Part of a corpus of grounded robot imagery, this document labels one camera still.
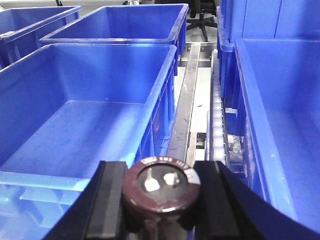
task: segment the chair base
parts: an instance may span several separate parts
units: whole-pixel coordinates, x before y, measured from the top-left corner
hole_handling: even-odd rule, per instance
[[[208,42],[208,35],[206,31],[206,26],[207,27],[212,27],[212,28],[217,28],[217,23],[215,23],[215,19],[213,16],[211,17],[204,17],[204,13],[200,13],[199,19],[187,19],[186,21],[190,25],[186,26],[186,30],[194,29],[199,27],[202,31],[202,34],[204,36],[204,40]]]

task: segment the office chair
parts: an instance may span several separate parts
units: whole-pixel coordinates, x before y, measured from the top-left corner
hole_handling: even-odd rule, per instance
[[[215,0],[194,0],[191,4],[189,3],[189,8],[191,9],[190,17],[195,18],[196,13],[199,14],[199,19],[187,19],[187,23],[190,23],[186,27],[186,30],[191,30],[199,27],[202,31],[204,40],[208,42],[208,35],[206,31],[207,27],[217,28],[217,23],[215,23],[214,17],[204,17],[205,13],[211,13],[212,15],[217,16],[216,13],[216,3]]]

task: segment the blue plastic crate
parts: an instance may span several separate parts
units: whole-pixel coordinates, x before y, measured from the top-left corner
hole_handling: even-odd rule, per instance
[[[319,38],[320,3],[314,0],[224,0],[220,13],[225,37]]]
[[[226,30],[224,28],[223,15],[220,8],[217,7],[218,17],[218,58],[220,65],[220,82],[221,82],[221,97],[224,98],[224,105],[226,108],[232,108],[234,83],[236,74],[236,53],[235,44],[230,43],[226,38]]]
[[[41,239],[99,161],[164,155],[175,115],[167,44],[51,44],[0,70],[0,232]]]
[[[0,56],[0,70],[5,67],[4,61],[2,60],[2,57]]]
[[[237,39],[320,39],[320,2],[314,0],[224,0],[217,8],[221,95],[232,108]]]
[[[12,8],[0,12],[0,57],[8,66],[40,47],[39,39],[79,18],[81,6]]]
[[[91,44],[172,44],[184,53],[187,31],[187,4],[146,4],[103,6],[40,40],[54,43]]]
[[[320,41],[239,39],[235,51],[248,184],[319,233]]]

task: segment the electrolytic capacitor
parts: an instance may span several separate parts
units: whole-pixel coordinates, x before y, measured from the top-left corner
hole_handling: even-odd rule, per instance
[[[199,177],[183,161],[167,156],[142,159],[123,182],[128,229],[139,232],[142,240],[186,240],[199,193]]]

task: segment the metal frame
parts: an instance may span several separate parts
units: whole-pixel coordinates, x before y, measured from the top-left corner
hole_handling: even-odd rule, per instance
[[[167,156],[186,161],[201,43],[192,43],[183,77]]]

